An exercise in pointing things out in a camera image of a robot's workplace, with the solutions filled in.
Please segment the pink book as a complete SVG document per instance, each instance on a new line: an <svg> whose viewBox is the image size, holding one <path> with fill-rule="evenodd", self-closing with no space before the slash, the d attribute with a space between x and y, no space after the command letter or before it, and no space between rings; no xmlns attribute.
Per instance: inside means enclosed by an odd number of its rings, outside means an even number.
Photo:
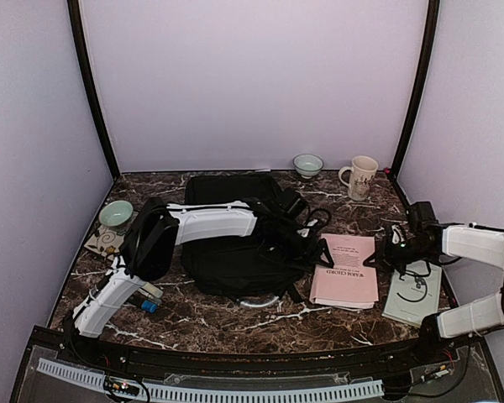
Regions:
<svg viewBox="0 0 504 403"><path fill-rule="evenodd" d="M309 301L349 309L371 309L379 300L375 268L364 261L375 252L373 237L325 233L333 268L316 266Z"/></svg>

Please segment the grey white booklet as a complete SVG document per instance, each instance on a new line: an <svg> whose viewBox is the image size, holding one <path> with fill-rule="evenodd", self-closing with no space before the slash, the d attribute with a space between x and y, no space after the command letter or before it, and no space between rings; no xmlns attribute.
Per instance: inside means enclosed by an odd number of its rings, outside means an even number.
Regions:
<svg viewBox="0 0 504 403"><path fill-rule="evenodd" d="M420 328L425 317L438 312L442 268L423 260L395 272L382 316Z"/></svg>

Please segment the black student backpack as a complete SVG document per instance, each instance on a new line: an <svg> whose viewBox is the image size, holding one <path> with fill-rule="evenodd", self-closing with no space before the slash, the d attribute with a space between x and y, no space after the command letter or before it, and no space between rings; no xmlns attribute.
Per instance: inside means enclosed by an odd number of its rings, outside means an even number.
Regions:
<svg viewBox="0 0 504 403"><path fill-rule="evenodd" d="M268 174L200 175L186 185L188 205L216 204L257 198L273 202L282 193ZM293 267L280 249L255 235L221 237L182 245L181 266L204 294L226 296L233 301L288 294L295 303L303 301L295 283L304 271Z"/></svg>

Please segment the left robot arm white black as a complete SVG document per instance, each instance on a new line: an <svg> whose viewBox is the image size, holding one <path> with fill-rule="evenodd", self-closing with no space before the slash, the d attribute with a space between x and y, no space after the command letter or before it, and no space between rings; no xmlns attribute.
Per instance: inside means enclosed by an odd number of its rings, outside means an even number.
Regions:
<svg viewBox="0 0 504 403"><path fill-rule="evenodd" d="M320 226L300 224L278 206L251 198L207 205L166 204L150 198L126 232L118 253L104 277L71 313L76 335L70 354L84 366L102 358L98 338L109 319L146 283L163 277L171 266L176 246L209 238L259 236L281 248L282 258L304 268L333 267Z"/></svg>

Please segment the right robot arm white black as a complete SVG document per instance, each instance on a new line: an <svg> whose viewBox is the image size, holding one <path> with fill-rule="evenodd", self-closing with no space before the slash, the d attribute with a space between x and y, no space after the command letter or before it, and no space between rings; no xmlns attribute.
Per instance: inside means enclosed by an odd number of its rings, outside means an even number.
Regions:
<svg viewBox="0 0 504 403"><path fill-rule="evenodd" d="M463 224L429 224L404 238L393 228L364 265L406 274L409 264L422 261L439 265L441 258L468 259L503 270L501 289L494 294L423 319L412 357L430 364L450 339L484 334L504 328L504 230Z"/></svg>

